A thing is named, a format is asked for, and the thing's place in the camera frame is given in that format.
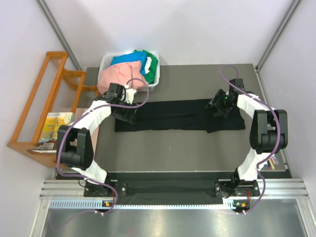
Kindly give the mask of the black t-shirt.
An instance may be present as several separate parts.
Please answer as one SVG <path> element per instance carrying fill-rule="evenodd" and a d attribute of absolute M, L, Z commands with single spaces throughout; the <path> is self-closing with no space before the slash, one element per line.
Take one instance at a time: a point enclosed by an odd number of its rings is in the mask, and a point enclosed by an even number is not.
<path fill-rule="evenodd" d="M 210 99 L 147 102 L 138 108 L 135 123 L 115 120 L 115 132 L 145 130 L 199 130 L 212 133 L 223 130 L 244 130 L 245 122 L 237 107 L 227 117 L 207 108 Z"/>

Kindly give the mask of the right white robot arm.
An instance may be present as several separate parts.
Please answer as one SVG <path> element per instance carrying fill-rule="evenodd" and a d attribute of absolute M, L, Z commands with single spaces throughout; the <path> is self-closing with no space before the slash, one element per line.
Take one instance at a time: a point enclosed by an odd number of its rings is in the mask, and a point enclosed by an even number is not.
<path fill-rule="evenodd" d="M 244 162 L 234 171 L 230 181 L 216 181 L 216 194 L 221 198 L 259 196 L 257 177 L 265 164 L 288 144 L 287 112 L 268 107 L 259 97 L 244 88 L 242 79 L 229 81 L 229 91 L 220 89 L 206 105 L 215 116 L 228 118 L 233 109 L 244 111 L 252 119 L 250 151 Z"/>

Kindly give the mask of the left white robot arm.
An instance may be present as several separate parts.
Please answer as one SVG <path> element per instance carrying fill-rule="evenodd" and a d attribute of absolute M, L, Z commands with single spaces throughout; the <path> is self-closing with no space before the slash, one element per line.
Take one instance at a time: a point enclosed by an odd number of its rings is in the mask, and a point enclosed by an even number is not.
<path fill-rule="evenodd" d="M 109 116 L 134 123 L 138 106 L 133 102 L 136 93 L 137 90 L 127 84 L 111 83 L 108 91 L 97 96 L 81 117 L 58 129 L 57 165 L 78 172 L 86 181 L 85 188 L 100 196 L 105 197 L 114 190 L 107 171 L 94 159 L 91 136 Z"/>

